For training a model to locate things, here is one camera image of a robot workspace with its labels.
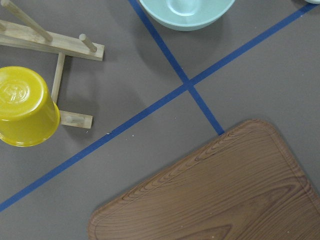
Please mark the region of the cream bear tray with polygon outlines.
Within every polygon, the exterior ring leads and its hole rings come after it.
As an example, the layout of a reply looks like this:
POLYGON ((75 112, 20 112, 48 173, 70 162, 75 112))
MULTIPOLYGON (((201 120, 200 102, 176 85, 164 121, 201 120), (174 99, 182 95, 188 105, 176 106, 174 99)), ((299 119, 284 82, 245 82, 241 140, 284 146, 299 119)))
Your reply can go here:
POLYGON ((304 0, 304 1, 310 4, 316 4, 316 5, 320 4, 320 0, 304 0))

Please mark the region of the brown wooden tray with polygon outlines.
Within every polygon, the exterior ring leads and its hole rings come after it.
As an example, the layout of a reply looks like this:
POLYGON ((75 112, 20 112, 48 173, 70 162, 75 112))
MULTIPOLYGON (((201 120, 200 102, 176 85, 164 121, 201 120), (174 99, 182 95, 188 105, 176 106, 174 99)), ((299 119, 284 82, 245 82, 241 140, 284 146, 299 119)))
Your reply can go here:
POLYGON ((320 198, 268 122, 248 120, 98 208, 91 240, 317 240, 320 198))

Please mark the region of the green bowl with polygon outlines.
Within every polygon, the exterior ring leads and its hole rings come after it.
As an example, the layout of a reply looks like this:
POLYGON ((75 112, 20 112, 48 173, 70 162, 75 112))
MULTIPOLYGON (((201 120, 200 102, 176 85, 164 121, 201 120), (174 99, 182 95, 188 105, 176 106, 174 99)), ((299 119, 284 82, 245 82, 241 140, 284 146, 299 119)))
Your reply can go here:
POLYGON ((195 31, 220 19, 235 0, 141 0, 146 12, 161 25, 176 31, 195 31))

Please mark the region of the yellow mug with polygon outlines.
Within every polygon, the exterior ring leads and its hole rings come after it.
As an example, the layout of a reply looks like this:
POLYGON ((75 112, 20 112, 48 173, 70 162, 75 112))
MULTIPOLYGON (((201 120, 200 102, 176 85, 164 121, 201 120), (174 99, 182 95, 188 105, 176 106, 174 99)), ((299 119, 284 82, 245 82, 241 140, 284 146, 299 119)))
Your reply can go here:
POLYGON ((31 147, 49 139, 60 124, 60 111, 45 80, 21 66, 0 69, 0 139, 31 147))

